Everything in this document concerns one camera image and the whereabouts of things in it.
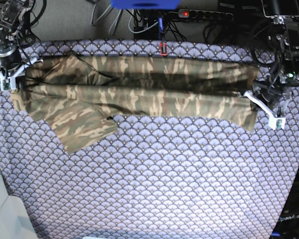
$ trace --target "red clip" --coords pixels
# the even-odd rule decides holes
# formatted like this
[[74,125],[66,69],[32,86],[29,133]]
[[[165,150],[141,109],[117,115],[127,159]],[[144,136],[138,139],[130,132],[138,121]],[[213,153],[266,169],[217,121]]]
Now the red clip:
[[159,46],[160,55],[167,56],[167,42],[161,42]]

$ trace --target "camouflage pants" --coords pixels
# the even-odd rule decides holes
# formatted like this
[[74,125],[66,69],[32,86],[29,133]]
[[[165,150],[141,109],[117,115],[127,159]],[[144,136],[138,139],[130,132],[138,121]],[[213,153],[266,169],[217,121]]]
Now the camouflage pants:
[[46,59],[12,92],[18,111],[45,119],[71,153],[117,131],[111,116],[198,116],[234,122],[249,131],[256,113],[239,97],[258,69],[234,63],[150,57]]

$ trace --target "blue device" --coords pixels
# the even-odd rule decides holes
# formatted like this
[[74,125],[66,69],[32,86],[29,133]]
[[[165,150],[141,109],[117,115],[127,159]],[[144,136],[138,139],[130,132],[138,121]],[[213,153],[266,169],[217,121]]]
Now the blue device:
[[280,233],[279,232],[273,232],[273,233],[271,233],[271,237],[280,237]]
[[112,0],[119,9],[176,9],[180,0]]

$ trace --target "patterned tablecloth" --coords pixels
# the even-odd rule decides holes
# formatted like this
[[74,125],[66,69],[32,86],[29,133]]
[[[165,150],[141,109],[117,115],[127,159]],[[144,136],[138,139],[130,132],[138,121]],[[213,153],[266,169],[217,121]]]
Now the patterned tablecloth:
[[[37,43],[29,56],[159,56],[156,41]],[[168,43],[169,57],[248,62],[233,46]],[[272,57],[263,52],[261,57]],[[260,78],[267,69],[261,69]],[[299,88],[285,130],[225,120],[115,116],[119,131],[67,155],[0,92],[0,170],[39,238],[269,238],[299,166]]]

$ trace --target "white object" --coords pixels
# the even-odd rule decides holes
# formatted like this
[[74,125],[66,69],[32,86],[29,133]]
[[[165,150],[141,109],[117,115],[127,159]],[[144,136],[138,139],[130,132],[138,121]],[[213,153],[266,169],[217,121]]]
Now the white object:
[[268,114],[269,122],[268,125],[273,130],[284,129],[286,125],[286,117],[278,117],[271,109],[269,109],[262,101],[254,97],[252,91],[246,91],[244,96],[251,100],[253,103],[257,104],[263,111]]
[[94,13],[95,13],[95,10],[96,10],[96,7],[97,7],[98,3],[99,3],[99,2],[97,2],[97,3],[94,5],[94,7],[93,7],[92,18],[91,18],[91,25],[92,25],[92,26],[95,26],[95,24],[96,24],[99,20],[101,20],[101,19],[105,16],[105,14],[112,8],[112,5],[109,5],[109,6],[104,10],[104,12],[99,16],[99,18],[96,19],[95,21],[93,21],[93,20],[94,20]]
[[115,33],[115,28],[119,24],[119,18],[122,15],[122,13],[123,13],[123,10],[120,10],[119,13],[118,13],[118,15],[116,16],[115,20],[113,21],[112,25],[110,26],[110,29],[108,31],[109,35],[112,35],[111,34],[111,30],[112,30],[113,27],[114,27],[114,33]]
[[17,89],[16,88],[16,78],[18,76],[20,76],[26,70],[26,68],[28,68],[29,66],[33,65],[37,61],[38,61],[38,58],[36,58],[36,57],[30,59],[30,63],[23,64],[12,75],[9,74],[7,78],[5,78],[5,76],[2,74],[2,72],[0,72],[0,87],[1,87],[1,91],[16,90]]
[[1,174],[0,239],[37,239],[22,200],[8,195]]

